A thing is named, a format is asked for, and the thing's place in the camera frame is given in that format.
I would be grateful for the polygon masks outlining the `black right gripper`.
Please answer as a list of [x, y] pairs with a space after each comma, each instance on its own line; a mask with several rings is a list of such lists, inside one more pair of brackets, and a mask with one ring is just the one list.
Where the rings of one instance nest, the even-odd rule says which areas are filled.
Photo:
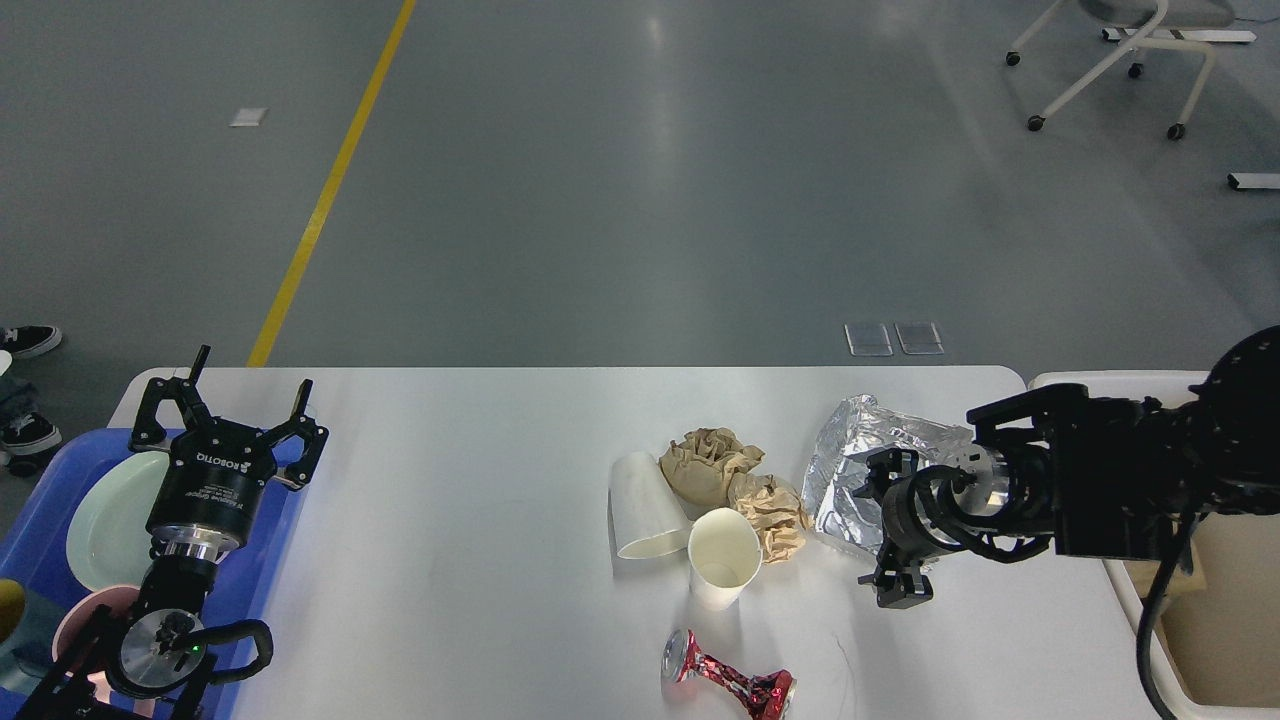
[[977, 477], [960, 468], [933, 465], [918, 470], [914, 448], [883, 447], [859, 454], [867, 466], [865, 482], [854, 498], [881, 501], [882, 543], [876, 569], [858, 578], [869, 585], [879, 609], [905, 610], [934, 598], [923, 573], [923, 561], [978, 546], [978, 534], [942, 507], [940, 495], [968, 489]]

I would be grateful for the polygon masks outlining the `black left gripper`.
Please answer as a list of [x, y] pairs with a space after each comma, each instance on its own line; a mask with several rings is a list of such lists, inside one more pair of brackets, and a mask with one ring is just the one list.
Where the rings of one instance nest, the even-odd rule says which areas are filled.
[[[306, 413], [311, 379], [300, 383], [289, 416], [270, 429], [216, 423], [198, 392], [210, 352], [210, 346], [198, 348], [186, 378], [147, 380], [131, 430], [132, 452], [170, 447], [169, 468], [145, 523], [160, 556], [225, 556], [246, 547], [266, 482], [293, 492], [305, 488], [329, 439], [329, 429]], [[173, 442], [157, 419], [163, 401], [173, 401], [183, 421], [184, 432]], [[282, 466], [274, 450], [293, 438], [302, 443], [300, 456]]]

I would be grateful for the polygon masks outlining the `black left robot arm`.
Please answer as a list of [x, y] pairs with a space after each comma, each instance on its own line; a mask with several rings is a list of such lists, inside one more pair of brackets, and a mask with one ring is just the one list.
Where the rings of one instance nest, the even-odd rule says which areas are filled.
[[311, 379], [289, 416], [264, 429], [212, 414], [198, 392], [202, 346], [186, 377], [148, 380], [128, 437], [132, 454], [160, 454], [163, 479], [145, 519], [150, 562], [123, 610], [97, 602], [68, 647], [17, 708], [18, 719], [137, 719], [102, 700], [92, 675], [138, 705], [164, 701], [197, 719], [206, 691], [243, 682], [273, 660], [269, 625], [204, 616], [221, 562], [250, 546], [271, 483], [297, 492], [315, 475], [330, 432], [307, 413]]

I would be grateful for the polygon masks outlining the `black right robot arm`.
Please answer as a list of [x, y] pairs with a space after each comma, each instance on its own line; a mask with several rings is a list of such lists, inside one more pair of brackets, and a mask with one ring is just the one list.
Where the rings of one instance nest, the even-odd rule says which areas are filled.
[[1192, 568], [1208, 515], [1277, 512], [1277, 343], [1271, 325], [1234, 345], [1178, 407], [1051, 384], [968, 411], [972, 442], [947, 462], [870, 452], [856, 495], [879, 506], [882, 541], [860, 583], [879, 607], [910, 609], [933, 598], [924, 564], [948, 553], [1155, 561], [1135, 666], [1156, 714], [1172, 717], [1151, 651], [1175, 570]]

